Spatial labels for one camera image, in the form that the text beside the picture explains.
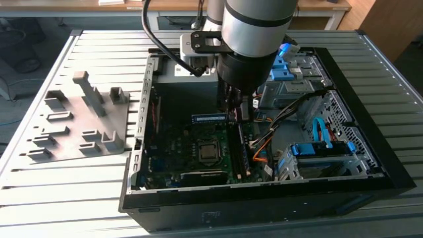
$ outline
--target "wire bundle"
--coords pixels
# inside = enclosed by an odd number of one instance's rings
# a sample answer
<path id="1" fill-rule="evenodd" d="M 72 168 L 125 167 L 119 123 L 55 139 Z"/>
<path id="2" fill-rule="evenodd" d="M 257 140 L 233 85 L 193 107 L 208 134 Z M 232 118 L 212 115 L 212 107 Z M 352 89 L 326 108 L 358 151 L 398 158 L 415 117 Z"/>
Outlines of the wire bundle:
<path id="1" fill-rule="evenodd" d="M 260 158 L 257 158 L 257 155 L 260 154 L 260 151 L 264 149 L 264 147 L 271 142 L 275 130 L 279 128 L 283 120 L 287 119 L 291 115 L 293 115 L 296 113 L 297 108 L 304 101 L 307 101 L 312 97 L 323 96 L 326 93 L 327 93 L 327 90 L 318 90 L 312 93 L 307 93 L 299 99 L 296 99 L 288 106 L 285 106 L 281 109 L 281 111 L 279 112 L 273 121 L 271 122 L 268 130 L 265 131 L 264 135 L 249 143 L 249 146 L 253 148 L 253 147 L 256 147 L 256 145 L 259 145 L 259 143 L 261 141 L 264 141 L 264 143 L 261 144 L 259 150 L 256 151 L 256 153 L 252 157 L 253 161 L 257 161 L 257 159 L 260 159 Z"/>

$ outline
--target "floor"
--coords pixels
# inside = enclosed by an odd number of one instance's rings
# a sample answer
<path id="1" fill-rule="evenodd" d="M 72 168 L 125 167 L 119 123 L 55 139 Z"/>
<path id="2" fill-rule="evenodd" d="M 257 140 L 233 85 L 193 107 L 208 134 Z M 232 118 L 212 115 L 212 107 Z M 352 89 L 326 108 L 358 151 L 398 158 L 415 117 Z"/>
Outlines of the floor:
<path id="1" fill-rule="evenodd" d="M 161 18 L 161 29 L 188 29 L 192 18 Z M 47 39 L 44 42 L 33 45 L 40 60 L 41 67 L 32 73 L 17 74 L 0 60 L 0 76 L 11 84 L 24 79 L 44 79 L 55 63 L 56 57 L 68 39 L 72 29 L 84 30 L 141 30 L 141 23 L 137 17 L 79 17 L 65 18 L 64 25 L 57 26 L 57 19 L 39 18 Z M 423 92 L 423 49 L 418 45 L 411 44 L 398 60 L 395 67 L 399 69 L 404 77 L 412 83 L 416 90 Z M 32 99 L 43 84 L 41 80 L 31 80 L 11 86 L 17 94 L 17 101 L 7 101 L 0 97 L 0 155 L 5 147 L 3 143 L 8 143 L 17 129 L 19 123 L 3 125 L 4 123 L 20 120 L 24 117 Z"/>

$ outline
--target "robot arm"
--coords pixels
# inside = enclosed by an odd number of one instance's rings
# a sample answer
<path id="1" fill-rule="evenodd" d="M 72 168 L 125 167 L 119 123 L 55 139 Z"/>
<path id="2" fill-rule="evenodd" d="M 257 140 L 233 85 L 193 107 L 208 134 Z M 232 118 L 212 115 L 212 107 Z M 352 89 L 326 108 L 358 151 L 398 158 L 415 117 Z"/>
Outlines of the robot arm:
<path id="1" fill-rule="evenodd" d="M 297 0 L 209 0 L 208 21 L 216 23 L 223 8 L 221 45 L 213 49 L 207 44 L 192 42 L 193 52 L 219 53 L 217 75 L 221 90 L 220 104 L 236 121 L 249 120 L 252 93 L 265 82 L 277 54 L 287 58 L 297 51 L 295 44 L 281 41 L 296 9 Z"/>
<path id="2" fill-rule="evenodd" d="M 219 54 L 219 107 L 233 121 L 251 120 L 252 93 L 269 76 L 276 55 L 292 55 L 291 50 L 280 50 L 280 45 L 297 0 L 209 0 L 208 22 L 216 27 L 209 27 L 209 31 L 193 32 L 189 44 L 185 44 L 187 36 L 181 36 L 181 57 L 171 52 L 151 32 L 147 24 L 149 2 L 145 0 L 141 14 L 149 39 L 196 77 L 212 66 L 212 55 Z M 211 60 L 201 59 L 201 56 L 208 56 Z"/>

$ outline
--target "aluminum work table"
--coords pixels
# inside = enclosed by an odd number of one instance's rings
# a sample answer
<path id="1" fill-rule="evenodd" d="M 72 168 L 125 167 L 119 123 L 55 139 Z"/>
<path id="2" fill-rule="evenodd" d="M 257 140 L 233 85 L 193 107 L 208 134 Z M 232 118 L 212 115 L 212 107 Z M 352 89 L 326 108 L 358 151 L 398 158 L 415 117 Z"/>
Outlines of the aluminum work table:
<path id="1" fill-rule="evenodd" d="M 157 32 L 169 48 L 187 31 Z M 423 234 L 423 100 L 366 35 L 354 31 L 291 31 L 304 47 L 328 48 L 359 98 L 418 187 L 351 214 L 324 219 L 177 231 L 153 236 L 404 237 Z M 75 71 L 89 73 L 99 91 L 111 85 L 131 92 L 127 144 L 133 145 L 147 49 L 143 31 L 83 31 L 71 36 L 9 146 L 0 159 L 0 237 L 136 237 L 148 235 L 117 211 L 125 160 L 120 155 L 32 164 L 19 156 L 43 97 L 55 84 L 71 84 Z"/>

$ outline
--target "metal bracket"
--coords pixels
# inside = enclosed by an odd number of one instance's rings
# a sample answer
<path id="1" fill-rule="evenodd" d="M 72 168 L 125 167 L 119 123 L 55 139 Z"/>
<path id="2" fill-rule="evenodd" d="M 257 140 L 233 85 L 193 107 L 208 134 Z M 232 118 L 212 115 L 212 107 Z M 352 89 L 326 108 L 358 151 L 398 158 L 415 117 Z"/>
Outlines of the metal bracket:
<path id="1" fill-rule="evenodd" d="M 220 46 L 208 44 L 208 39 L 220 40 Z M 220 31 L 195 31 L 191 33 L 191 48 L 197 54 L 217 54 L 233 52 L 223 41 Z"/>

